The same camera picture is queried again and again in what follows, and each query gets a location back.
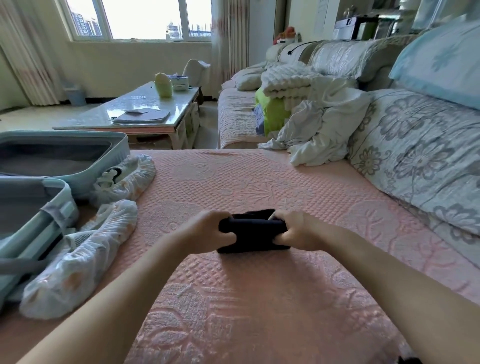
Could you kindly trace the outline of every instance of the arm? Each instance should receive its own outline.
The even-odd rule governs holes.
[[[163,286],[189,254],[233,244],[218,224],[228,212],[202,212],[163,236],[129,269],[37,344],[20,364],[123,363]]]
[[[424,363],[479,362],[480,306],[347,229],[302,212],[278,211],[275,216],[288,227],[277,244],[333,256],[372,295]]]

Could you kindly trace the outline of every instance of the white plastic wrap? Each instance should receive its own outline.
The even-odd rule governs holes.
[[[121,180],[114,182],[112,175],[115,170],[121,170],[122,173]],[[90,203],[99,207],[119,200],[135,201],[152,183],[155,174],[155,164],[150,156],[128,156],[118,166],[110,168],[98,178],[90,196]]]
[[[25,287],[21,314],[47,320],[62,317],[80,306],[94,292],[120,245],[132,234],[137,217],[137,204],[133,201],[102,206],[96,218],[81,231],[101,226],[73,251],[72,239],[60,242],[60,253]]]

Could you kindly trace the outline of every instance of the light blue pillow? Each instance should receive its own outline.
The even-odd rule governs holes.
[[[480,20],[460,19],[407,46],[390,78],[402,87],[480,110]]]

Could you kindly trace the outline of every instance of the trash can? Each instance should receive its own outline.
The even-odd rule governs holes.
[[[72,106],[85,106],[87,104],[85,92],[79,86],[74,85],[72,87],[66,87],[63,90],[67,94]]]

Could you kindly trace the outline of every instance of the pink quilted bed cover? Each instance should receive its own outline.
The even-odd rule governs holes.
[[[479,270],[346,161],[293,168],[286,153],[258,149],[149,153],[157,176],[99,289],[202,209],[282,208],[356,231],[480,303]],[[14,363],[59,322],[3,313],[1,362]],[[126,363],[392,363],[403,345],[373,298],[326,253],[209,253],[175,271]]]

